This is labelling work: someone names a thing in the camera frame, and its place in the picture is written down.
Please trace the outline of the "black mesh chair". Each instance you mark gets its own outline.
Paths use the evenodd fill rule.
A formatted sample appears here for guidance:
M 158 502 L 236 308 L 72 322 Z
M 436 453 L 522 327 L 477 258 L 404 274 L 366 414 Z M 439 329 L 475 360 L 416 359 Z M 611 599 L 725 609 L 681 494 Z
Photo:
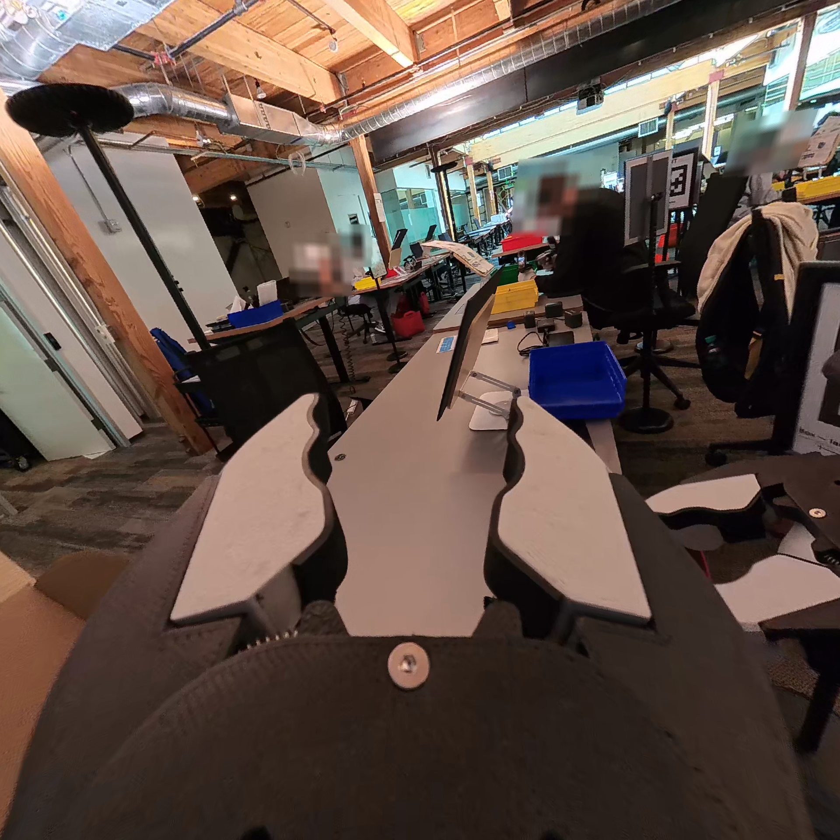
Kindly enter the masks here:
M 230 440 L 218 455 L 223 462 L 306 394 L 320 396 L 316 418 L 329 442 L 347 431 L 339 398 L 291 322 L 183 353 L 182 362 L 188 378 L 197 377 L 193 390 L 212 404 L 211 420 Z

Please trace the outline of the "black high-back chair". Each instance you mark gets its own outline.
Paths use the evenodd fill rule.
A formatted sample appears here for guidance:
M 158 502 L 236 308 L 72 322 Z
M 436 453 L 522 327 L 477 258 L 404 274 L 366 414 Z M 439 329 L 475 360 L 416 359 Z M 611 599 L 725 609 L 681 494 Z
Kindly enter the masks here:
M 758 208 L 751 225 L 699 312 L 696 353 L 709 393 L 743 418 L 773 418 L 766 439 L 711 444 L 706 463 L 724 465 L 728 452 L 780 455 L 791 447 L 795 386 L 791 318 L 784 301 L 780 240 Z

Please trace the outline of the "black document stand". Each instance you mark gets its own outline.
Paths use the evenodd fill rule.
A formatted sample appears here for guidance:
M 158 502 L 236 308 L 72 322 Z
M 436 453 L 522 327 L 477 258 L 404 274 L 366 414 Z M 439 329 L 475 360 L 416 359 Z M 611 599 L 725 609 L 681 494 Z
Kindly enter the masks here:
M 503 378 L 498 373 L 483 371 L 478 363 L 500 278 L 501 270 L 494 269 L 488 278 L 468 295 L 449 355 L 448 370 L 436 414 L 439 421 L 458 403 L 466 403 L 473 408 L 469 420 L 469 429 L 472 432 L 506 429 L 512 404 L 522 393 L 521 387 L 510 381 L 509 377 Z

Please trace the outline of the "cream jacket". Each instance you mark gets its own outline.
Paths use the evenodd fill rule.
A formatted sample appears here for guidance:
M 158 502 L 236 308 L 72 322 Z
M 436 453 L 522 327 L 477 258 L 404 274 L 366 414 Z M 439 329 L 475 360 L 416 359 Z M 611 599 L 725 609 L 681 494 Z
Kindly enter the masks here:
M 799 203 L 775 202 L 758 210 L 762 220 L 770 222 L 780 240 L 781 268 L 775 274 L 783 282 L 784 301 L 790 318 L 794 308 L 799 267 L 802 263 L 816 260 L 817 225 L 811 209 Z M 744 217 L 712 242 L 698 279 L 698 312 L 702 312 L 710 299 L 723 270 L 729 264 L 750 225 L 751 218 Z

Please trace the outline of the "black swivel chair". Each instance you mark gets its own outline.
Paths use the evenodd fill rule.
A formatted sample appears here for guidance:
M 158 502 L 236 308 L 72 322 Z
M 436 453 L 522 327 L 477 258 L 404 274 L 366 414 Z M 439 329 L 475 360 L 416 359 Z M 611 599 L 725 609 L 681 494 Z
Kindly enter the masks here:
M 637 265 L 625 270 L 596 272 L 581 291 L 583 307 L 594 329 L 615 329 L 621 342 L 641 340 L 641 350 L 618 358 L 617 362 L 628 379 L 639 374 L 643 397 L 639 406 L 625 408 L 618 423 L 635 434 L 662 434 L 674 425 L 668 411 L 652 406 L 651 380 L 655 378 L 674 396 L 674 407 L 684 411 L 690 407 L 678 386 L 666 374 L 665 368 L 698 369 L 696 362 L 655 358 L 655 345 L 661 330 L 683 326 L 695 314 L 694 307 L 673 292 L 666 281 L 665 269 L 651 265 Z

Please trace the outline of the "big yellow plastic bin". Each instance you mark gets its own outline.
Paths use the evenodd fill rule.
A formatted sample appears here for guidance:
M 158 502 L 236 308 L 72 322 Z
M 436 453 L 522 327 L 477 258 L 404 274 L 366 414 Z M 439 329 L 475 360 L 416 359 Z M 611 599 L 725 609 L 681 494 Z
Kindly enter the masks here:
M 539 288 L 533 278 L 499 285 L 495 292 L 491 314 L 506 314 L 519 310 L 533 310 L 539 301 Z

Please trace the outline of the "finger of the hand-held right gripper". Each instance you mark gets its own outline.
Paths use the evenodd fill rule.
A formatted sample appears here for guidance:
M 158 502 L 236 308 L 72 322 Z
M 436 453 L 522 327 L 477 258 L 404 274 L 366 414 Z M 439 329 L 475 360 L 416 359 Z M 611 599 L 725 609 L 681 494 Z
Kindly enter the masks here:
M 755 563 L 735 581 L 716 584 L 741 625 L 760 625 L 838 599 L 838 575 L 816 561 L 812 542 L 813 536 L 796 523 L 782 539 L 777 554 Z
M 765 505 L 754 474 L 673 486 L 648 498 L 647 505 L 688 550 L 765 537 Z

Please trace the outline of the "black framed sign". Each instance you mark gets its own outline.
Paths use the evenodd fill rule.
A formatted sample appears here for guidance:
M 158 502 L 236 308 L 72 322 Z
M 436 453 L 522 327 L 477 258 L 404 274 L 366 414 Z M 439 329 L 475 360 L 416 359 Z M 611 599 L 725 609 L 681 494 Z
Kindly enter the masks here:
M 838 349 L 839 263 L 806 262 L 791 318 L 791 448 L 797 454 L 839 454 Z

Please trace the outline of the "black floor lamp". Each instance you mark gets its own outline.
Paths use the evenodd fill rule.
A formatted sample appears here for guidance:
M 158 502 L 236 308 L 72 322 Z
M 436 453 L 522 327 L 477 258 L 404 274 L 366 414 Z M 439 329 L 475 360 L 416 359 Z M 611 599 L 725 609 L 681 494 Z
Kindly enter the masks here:
M 15 93 L 8 100 L 6 111 L 16 125 L 31 133 L 56 139 L 75 134 L 81 137 L 198 347 L 203 351 L 210 350 L 211 344 L 202 326 L 97 138 L 98 133 L 120 130 L 133 120 L 130 101 L 123 94 L 105 87 L 49 83 Z

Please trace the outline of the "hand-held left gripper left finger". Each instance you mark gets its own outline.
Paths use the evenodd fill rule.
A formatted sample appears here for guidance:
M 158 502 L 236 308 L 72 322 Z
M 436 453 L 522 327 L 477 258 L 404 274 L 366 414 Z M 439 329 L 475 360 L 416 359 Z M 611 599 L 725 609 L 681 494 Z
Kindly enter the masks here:
M 170 620 L 242 618 L 291 632 L 307 606 L 334 602 L 347 544 L 328 489 L 329 411 L 306 393 L 262 427 L 217 480 Z

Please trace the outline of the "silver ventilation duct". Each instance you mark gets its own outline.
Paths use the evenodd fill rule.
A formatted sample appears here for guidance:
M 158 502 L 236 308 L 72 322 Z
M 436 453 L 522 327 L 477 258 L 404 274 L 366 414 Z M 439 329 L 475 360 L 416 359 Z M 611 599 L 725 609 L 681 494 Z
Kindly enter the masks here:
M 108 51 L 164 13 L 172 2 L 2 2 L 2 78 L 33 86 L 77 46 Z M 220 131 L 275 144 L 341 144 L 382 126 L 379 115 L 343 124 L 312 123 L 265 101 L 228 93 L 215 100 L 155 82 L 116 87 L 134 119 L 170 116 L 212 123 Z

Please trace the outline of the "big blue plastic bin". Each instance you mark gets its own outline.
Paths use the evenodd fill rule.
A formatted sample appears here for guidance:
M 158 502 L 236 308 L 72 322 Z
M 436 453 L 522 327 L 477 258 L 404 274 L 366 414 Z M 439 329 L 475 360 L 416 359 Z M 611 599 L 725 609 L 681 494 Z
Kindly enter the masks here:
M 603 341 L 536 348 L 529 397 L 561 421 L 612 419 L 625 407 L 627 378 Z

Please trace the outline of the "white cardboard mailer box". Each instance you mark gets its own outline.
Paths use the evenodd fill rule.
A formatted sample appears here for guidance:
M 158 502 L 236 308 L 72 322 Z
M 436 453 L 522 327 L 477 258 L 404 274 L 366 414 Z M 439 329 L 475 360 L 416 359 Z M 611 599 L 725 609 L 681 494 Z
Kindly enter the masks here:
M 89 616 L 130 557 L 83 550 L 38 578 L 1 555 L 1 825 L 40 712 Z

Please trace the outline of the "small blue plastic bin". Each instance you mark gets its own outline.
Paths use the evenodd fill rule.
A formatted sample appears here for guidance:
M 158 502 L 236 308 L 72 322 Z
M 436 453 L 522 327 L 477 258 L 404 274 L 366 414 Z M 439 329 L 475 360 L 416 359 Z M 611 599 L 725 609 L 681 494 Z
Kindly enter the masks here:
M 284 314 L 282 302 L 275 300 L 256 308 L 231 311 L 227 314 L 227 320 L 232 329 L 246 329 L 272 322 Z

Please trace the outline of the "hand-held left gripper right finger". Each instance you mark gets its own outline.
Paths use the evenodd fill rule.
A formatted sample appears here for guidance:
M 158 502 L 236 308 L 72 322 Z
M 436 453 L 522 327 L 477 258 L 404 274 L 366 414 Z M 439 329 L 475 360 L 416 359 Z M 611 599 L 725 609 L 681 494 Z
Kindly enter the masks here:
M 646 627 L 653 612 L 613 487 L 594 449 L 528 396 L 509 410 L 485 582 L 525 637 L 562 641 L 581 618 Z

